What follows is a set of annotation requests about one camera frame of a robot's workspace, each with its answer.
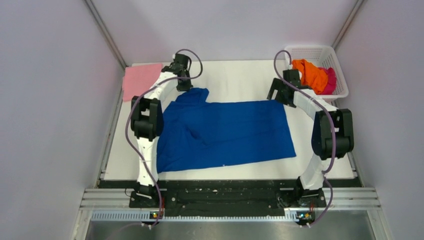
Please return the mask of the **blue printed t shirt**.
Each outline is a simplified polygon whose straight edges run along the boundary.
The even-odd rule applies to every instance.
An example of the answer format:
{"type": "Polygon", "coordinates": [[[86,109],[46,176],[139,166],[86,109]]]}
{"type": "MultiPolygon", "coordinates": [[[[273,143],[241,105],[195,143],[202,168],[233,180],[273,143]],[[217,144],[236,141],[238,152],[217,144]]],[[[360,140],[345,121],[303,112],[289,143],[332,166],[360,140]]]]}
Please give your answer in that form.
{"type": "Polygon", "coordinates": [[[163,113],[159,173],[258,163],[296,156],[283,105],[275,100],[207,102],[193,88],[163,113]]]}

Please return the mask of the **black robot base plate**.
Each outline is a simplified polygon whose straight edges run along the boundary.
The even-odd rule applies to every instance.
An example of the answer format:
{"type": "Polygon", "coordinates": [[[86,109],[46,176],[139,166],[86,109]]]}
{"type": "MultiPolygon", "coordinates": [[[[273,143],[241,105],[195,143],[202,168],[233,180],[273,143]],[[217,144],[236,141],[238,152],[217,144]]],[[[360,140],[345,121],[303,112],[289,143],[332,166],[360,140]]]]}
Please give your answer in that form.
{"type": "Polygon", "coordinates": [[[163,208],[167,217],[283,216],[288,208],[315,210],[327,205],[323,190],[316,197],[294,198],[296,180],[161,180],[158,198],[131,192],[129,207],[163,208]]]}

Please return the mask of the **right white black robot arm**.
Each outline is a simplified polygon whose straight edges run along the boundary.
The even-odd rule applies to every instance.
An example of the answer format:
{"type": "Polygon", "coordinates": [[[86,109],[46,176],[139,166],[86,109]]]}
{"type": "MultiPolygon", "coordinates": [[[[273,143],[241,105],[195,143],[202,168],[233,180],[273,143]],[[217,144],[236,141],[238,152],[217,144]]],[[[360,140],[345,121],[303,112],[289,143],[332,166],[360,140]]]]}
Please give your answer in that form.
{"type": "Polygon", "coordinates": [[[335,160],[354,148],[352,112],[339,109],[301,84],[300,72],[284,70],[274,78],[267,96],[283,105],[303,110],[313,121],[311,147],[313,155],[306,170],[297,178],[293,200],[307,206],[322,191],[335,160]]]}

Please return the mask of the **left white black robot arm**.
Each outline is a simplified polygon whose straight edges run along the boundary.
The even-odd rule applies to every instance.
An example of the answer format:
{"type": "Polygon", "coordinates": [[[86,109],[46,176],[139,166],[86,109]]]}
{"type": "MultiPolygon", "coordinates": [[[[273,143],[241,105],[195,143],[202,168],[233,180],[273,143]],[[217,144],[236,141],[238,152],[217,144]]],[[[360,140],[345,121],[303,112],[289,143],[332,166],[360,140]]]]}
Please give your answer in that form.
{"type": "Polygon", "coordinates": [[[173,91],[188,91],[193,85],[190,80],[192,59],[180,51],[172,56],[172,62],[162,68],[159,77],[143,97],[134,96],[131,100],[129,126],[136,142],[139,157],[139,171],[135,192],[149,207],[160,202],[156,188],[158,170],[156,150],[159,136],[164,129],[162,102],[173,91]]]}

